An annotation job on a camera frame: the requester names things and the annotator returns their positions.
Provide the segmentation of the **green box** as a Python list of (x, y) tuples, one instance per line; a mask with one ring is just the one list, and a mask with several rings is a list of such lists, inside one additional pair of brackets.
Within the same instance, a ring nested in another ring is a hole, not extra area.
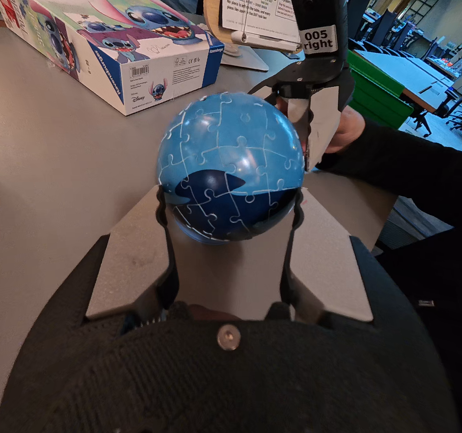
[(347, 62), (355, 80), (349, 106), (364, 118), (398, 130), (413, 113), (400, 99), (404, 86), (351, 50)]

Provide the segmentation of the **person's right hand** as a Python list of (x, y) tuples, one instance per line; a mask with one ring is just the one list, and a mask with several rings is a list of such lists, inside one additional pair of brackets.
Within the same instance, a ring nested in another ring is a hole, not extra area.
[(325, 154), (342, 153), (363, 133), (366, 126), (364, 117), (350, 106), (346, 106), (340, 116), (335, 134), (325, 150)]

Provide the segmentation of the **black office chair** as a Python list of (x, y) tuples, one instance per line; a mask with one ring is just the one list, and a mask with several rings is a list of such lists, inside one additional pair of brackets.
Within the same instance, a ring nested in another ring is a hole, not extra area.
[(386, 38), (386, 35), (394, 26), (395, 20), (396, 13), (393, 13), (387, 9), (379, 19), (379, 22), (376, 25), (376, 27), (371, 32), (369, 42), (379, 47), (382, 46)]
[(368, 20), (364, 20), (363, 16), (368, 8), (370, 0), (348, 0), (347, 2), (347, 23), (348, 23), (348, 38), (351, 41), (356, 40), (361, 27)]
[[(454, 126), (450, 130), (461, 129), (461, 113), (455, 113), (456, 109), (461, 106), (462, 97), (456, 90), (450, 87), (446, 92), (446, 98), (442, 101), (439, 107), (432, 113), (436, 117), (441, 119), (446, 119), (446, 124), (452, 122)], [(430, 126), (426, 119), (426, 115), (429, 113), (429, 110), (418, 105), (413, 105), (413, 113), (410, 115), (410, 118), (413, 119), (416, 127), (415, 131), (424, 127), (427, 130), (427, 133), (423, 135), (424, 138), (429, 137), (432, 132)]]

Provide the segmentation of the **blue puzzle ball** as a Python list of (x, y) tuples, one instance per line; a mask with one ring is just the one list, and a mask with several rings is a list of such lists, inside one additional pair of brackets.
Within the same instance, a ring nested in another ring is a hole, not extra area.
[(255, 95), (223, 92), (176, 113), (157, 177), (179, 228), (204, 244), (249, 240), (293, 208), (304, 179), (292, 123)]

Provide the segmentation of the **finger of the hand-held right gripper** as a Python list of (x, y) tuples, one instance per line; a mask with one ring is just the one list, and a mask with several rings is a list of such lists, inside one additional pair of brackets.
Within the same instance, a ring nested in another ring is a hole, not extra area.
[(306, 141), (305, 172), (311, 172), (321, 161), (338, 129), (341, 117), (338, 99), (338, 86), (323, 88), (311, 96), (309, 110), (312, 119)]
[(311, 123), (310, 99), (288, 99), (287, 117), (294, 126)]

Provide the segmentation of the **instruction sheet on stand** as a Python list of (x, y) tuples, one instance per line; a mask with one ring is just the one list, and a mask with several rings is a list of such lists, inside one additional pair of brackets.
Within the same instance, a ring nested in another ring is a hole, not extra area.
[(253, 33), (244, 34), (223, 28), (219, 23), (222, 0), (203, 0), (205, 23), (211, 34), (223, 43), (247, 46), (253, 49), (268, 49), (281, 53), (297, 54), (301, 52), (301, 45), (285, 40), (265, 38)]

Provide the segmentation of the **person's right forearm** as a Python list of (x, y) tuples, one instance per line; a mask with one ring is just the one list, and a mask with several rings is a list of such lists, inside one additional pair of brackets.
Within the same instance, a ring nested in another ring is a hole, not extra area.
[(358, 138), (325, 153), (317, 167), (412, 199), (421, 211), (461, 229), (459, 150), (366, 119)]

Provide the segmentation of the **printed instruction sheet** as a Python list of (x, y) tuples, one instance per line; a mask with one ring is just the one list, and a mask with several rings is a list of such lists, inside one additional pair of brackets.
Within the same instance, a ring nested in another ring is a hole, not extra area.
[(221, 0), (220, 22), (232, 31), (300, 42), (291, 0)]

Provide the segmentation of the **printed puzzle box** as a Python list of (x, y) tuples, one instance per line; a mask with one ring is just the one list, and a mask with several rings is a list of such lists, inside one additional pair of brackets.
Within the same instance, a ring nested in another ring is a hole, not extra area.
[(125, 116), (214, 84), (224, 51), (160, 0), (1, 0), (1, 14)]

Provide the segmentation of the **person's dark clothing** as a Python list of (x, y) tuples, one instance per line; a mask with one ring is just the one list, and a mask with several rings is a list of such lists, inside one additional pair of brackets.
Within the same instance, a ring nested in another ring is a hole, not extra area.
[(377, 260), (419, 314), (454, 390), (461, 391), (461, 226), (384, 251)]

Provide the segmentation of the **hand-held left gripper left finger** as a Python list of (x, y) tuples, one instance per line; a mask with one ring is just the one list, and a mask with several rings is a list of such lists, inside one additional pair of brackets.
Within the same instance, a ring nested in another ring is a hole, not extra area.
[(109, 234), (86, 316), (158, 320), (179, 291), (163, 189), (153, 187)]

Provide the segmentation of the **long grey table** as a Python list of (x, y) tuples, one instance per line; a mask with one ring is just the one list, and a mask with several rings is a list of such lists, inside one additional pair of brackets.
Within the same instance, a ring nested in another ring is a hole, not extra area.
[(403, 85), (403, 95), (424, 110), (434, 113), (445, 101), (450, 101), (449, 86), (438, 74), (432, 75), (402, 57), (361, 50), (354, 52)]

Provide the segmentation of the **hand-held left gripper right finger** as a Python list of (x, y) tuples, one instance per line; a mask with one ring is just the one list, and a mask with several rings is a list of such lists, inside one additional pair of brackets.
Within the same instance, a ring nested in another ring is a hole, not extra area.
[(295, 197), (280, 283), (283, 302), (301, 322), (336, 314), (372, 322), (373, 314), (349, 232), (308, 192)]

